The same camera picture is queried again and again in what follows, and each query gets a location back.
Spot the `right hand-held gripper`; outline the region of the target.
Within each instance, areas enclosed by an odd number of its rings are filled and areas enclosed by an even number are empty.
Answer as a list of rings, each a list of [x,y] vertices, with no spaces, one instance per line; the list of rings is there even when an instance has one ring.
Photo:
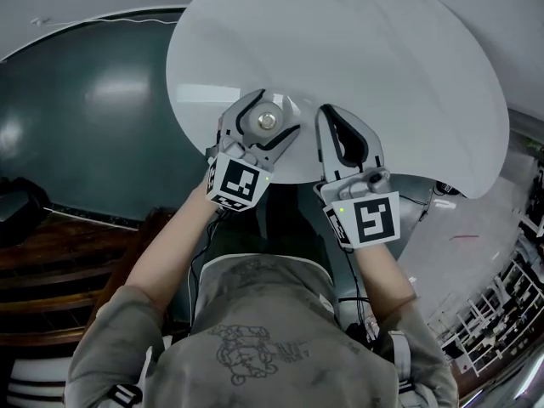
[[[352,112],[322,105],[316,135],[326,182],[314,192],[339,246],[354,250],[399,239],[400,194],[391,190],[375,132]]]

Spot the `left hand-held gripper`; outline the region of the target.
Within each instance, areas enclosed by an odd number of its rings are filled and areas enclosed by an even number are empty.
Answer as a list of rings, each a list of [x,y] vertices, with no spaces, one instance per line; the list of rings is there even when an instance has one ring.
[[[224,210],[255,207],[272,183],[274,162],[300,134],[291,99],[282,96],[278,105],[261,101],[264,93],[260,88],[233,103],[219,119],[216,144],[207,149],[206,198]],[[256,105],[258,142],[249,146],[241,122]]]

